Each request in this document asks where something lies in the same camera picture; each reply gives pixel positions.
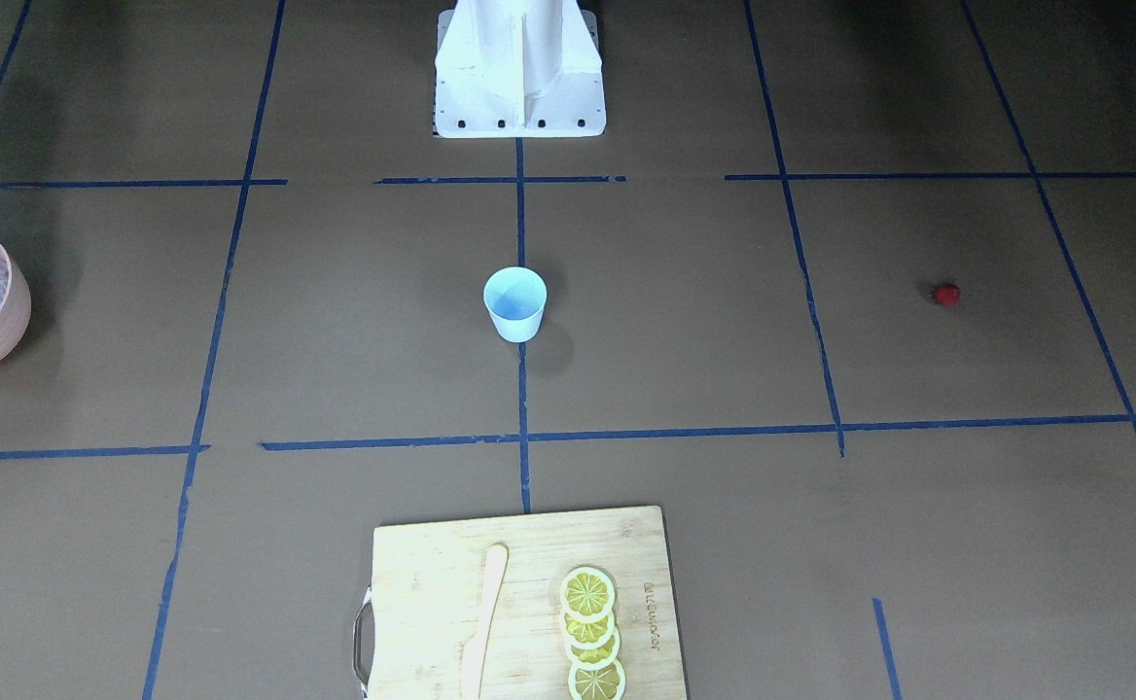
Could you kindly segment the light blue plastic cup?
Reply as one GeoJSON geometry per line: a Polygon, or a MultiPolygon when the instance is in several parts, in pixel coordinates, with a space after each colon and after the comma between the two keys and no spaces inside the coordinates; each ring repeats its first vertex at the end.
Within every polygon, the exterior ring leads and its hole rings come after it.
{"type": "Polygon", "coordinates": [[[537,335],[549,301],[549,288],[537,270],[524,266],[494,270],[482,297],[500,338],[523,344],[537,335]]]}

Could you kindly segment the bamboo cutting board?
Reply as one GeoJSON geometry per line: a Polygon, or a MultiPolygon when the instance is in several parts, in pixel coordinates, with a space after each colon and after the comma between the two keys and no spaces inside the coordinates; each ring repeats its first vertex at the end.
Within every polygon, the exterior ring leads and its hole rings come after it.
{"type": "Polygon", "coordinates": [[[356,615],[365,699],[462,699],[461,652],[478,624],[488,545],[509,550],[479,699],[571,699],[559,583],[591,566],[613,578],[621,699],[685,699],[665,514],[655,506],[389,524],[373,533],[373,576],[356,615]]]}

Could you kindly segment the yellow plastic knife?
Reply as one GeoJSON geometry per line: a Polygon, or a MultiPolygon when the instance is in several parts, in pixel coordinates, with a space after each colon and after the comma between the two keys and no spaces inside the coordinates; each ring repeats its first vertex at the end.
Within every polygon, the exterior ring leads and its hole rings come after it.
{"type": "Polygon", "coordinates": [[[461,652],[460,695],[462,699],[481,698],[488,635],[491,635],[498,598],[500,598],[503,580],[506,580],[507,562],[509,562],[509,550],[504,544],[488,545],[481,577],[478,624],[476,624],[471,638],[467,639],[461,652]]]}

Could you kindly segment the red strawberry on table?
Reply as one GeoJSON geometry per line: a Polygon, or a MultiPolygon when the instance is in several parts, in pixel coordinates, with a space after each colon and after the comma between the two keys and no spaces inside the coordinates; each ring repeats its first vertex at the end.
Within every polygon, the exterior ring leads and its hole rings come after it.
{"type": "Polygon", "coordinates": [[[953,283],[938,284],[933,289],[933,301],[939,306],[955,306],[961,300],[961,289],[953,283]]]}

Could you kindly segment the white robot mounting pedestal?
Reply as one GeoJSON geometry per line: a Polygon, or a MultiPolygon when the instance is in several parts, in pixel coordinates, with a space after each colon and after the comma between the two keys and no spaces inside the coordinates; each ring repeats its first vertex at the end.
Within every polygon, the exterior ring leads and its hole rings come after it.
{"type": "Polygon", "coordinates": [[[457,1],[438,13],[436,138],[596,138],[605,132],[595,13],[577,1],[457,1]]]}

